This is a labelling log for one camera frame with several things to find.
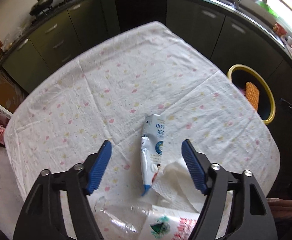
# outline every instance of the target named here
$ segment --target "blue circular logo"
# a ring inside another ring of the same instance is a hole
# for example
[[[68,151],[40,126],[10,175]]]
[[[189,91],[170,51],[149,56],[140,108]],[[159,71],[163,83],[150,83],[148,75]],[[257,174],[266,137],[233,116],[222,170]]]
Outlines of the blue circular logo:
[[[162,154],[163,152],[163,141],[159,141],[158,143],[156,143],[156,146],[155,146],[155,150],[158,154]]]

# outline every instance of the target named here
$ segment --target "blue gripper pad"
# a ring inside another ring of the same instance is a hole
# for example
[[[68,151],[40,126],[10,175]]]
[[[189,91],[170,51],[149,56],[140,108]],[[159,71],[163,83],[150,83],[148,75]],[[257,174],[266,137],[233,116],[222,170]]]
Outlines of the blue gripper pad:
[[[100,181],[111,157],[111,143],[107,141],[98,152],[98,157],[88,173],[88,185],[86,190],[89,195],[98,189]]]
[[[190,176],[193,179],[195,188],[200,190],[204,195],[208,194],[208,187],[206,185],[206,174],[203,167],[195,157],[195,153],[188,145],[187,141],[182,143],[182,155],[189,170]]]

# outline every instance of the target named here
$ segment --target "black pan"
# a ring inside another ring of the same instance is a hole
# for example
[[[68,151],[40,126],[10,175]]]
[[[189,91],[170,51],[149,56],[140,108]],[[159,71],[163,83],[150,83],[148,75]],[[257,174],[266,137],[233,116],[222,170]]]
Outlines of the black pan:
[[[53,0],[37,0],[37,3],[31,8],[30,15],[35,16],[44,11],[52,4]]]

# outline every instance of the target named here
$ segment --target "drawer handle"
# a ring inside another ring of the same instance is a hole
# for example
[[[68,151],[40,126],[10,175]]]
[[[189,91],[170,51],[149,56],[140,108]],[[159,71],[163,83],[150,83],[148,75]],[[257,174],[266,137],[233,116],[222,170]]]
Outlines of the drawer handle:
[[[239,32],[241,32],[241,33],[243,33],[243,34],[246,33],[246,31],[245,31],[243,28],[237,26],[236,24],[232,24],[231,26],[232,26],[235,30],[237,30],[237,31],[239,31]]]
[[[55,24],[53,27],[49,28],[48,30],[45,31],[45,34],[50,33],[52,30],[57,28],[57,24]]]
[[[17,48],[17,50],[20,50],[23,46],[26,45],[27,42],[28,42],[28,39],[25,39],[25,40],[23,41],[23,43],[19,45],[19,47]]]
[[[213,19],[216,18],[216,14],[213,14],[213,13],[211,13],[211,12],[208,12],[208,11],[202,10],[202,13],[205,14],[205,15],[207,15],[207,16],[210,17],[210,18],[213,18]]]
[[[65,57],[61,62],[64,63],[66,62],[67,60],[69,60],[71,57],[71,54],[69,54],[67,57]]]
[[[53,46],[53,49],[57,49],[59,46],[61,46],[64,43],[65,40],[62,40],[60,43],[56,44],[55,46]]]
[[[78,8],[80,8],[80,4],[78,4],[78,5],[75,5],[73,8],[71,8],[70,10],[71,11],[75,11],[75,10],[77,10]]]

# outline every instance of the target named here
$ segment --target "yellow trash can rim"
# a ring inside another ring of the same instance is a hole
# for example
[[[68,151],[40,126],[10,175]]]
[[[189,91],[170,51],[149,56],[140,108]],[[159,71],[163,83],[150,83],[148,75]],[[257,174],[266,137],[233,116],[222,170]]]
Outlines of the yellow trash can rim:
[[[268,98],[270,100],[270,115],[269,117],[266,119],[266,120],[263,120],[264,124],[267,125],[267,124],[270,124],[274,118],[275,118],[275,113],[276,113],[276,105],[275,105],[275,100],[274,100],[274,96],[273,96],[273,93],[271,92],[269,86],[267,85],[266,81],[261,77],[261,75],[259,75],[255,70],[253,70],[252,68],[248,67],[248,66],[245,66],[245,65],[241,65],[241,64],[236,64],[236,65],[233,65],[227,72],[227,77],[228,79],[230,80],[230,82],[232,82],[231,80],[231,76],[232,76],[232,73],[235,71],[235,70],[243,70],[243,71],[246,71],[248,73],[250,73],[252,76],[254,76],[260,83],[261,85],[264,87],[267,95],[268,95]]]

